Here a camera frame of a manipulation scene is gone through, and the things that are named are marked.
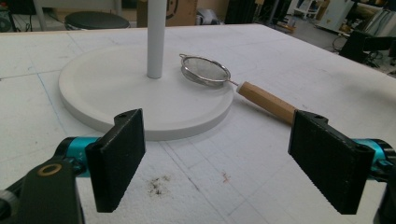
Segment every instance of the wooden handle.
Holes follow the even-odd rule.
[[[248,82],[244,82],[239,85],[237,91],[239,94],[245,96],[250,102],[273,113],[279,118],[285,120],[288,124],[293,123],[294,110],[296,110],[296,107],[277,98],[268,91]]]

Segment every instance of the white tabletop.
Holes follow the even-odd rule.
[[[1,35],[0,43],[4,189],[50,158],[67,136],[103,135],[64,109],[63,67],[94,49],[144,46],[147,30],[11,34]],[[223,63],[234,81],[250,81],[320,114],[351,138],[396,146],[392,77],[254,24],[167,28],[165,46]],[[229,114],[212,130],[147,142],[114,213],[96,213],[90,179],[79,178],[87,223],[373,223],[385,184],[368,181],[358,214],[342,216],[288,154],[289,138],[290,126],[236,93]],[[151,191],[155,180],[161,195]]]

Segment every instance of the white round base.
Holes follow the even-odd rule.
[[[142,108],[147,140],[185,138],[203,133],[227,115],[233,87],[211,88],[187,80],[180,51],[164,50],[163,76],[147,77],[147,49],[111,47],[85,53],[59,78],[66,109],[81,122],[106,133],[113,118]]]

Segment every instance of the mesh strainer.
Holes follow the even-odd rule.
[[[246,97],[250,102],[289,124],[293,123],[294,110],[296,110],[294,106],[248,82],[242,84],[233,82],[230,71],[216,61],[186,54],[180,54],[180,57],[181,72],[188,80],[210,87],[221,86],[224,82],[229,81],[238,87],[236,92]]]

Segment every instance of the black textured pad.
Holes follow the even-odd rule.
[[[296,110],[289,154],[341,214],[356,214],[375,152],[327,124]]]
[[[115,126],[86,147],[98,212],[113,212],[145,152],[142,110],[122,113]]]

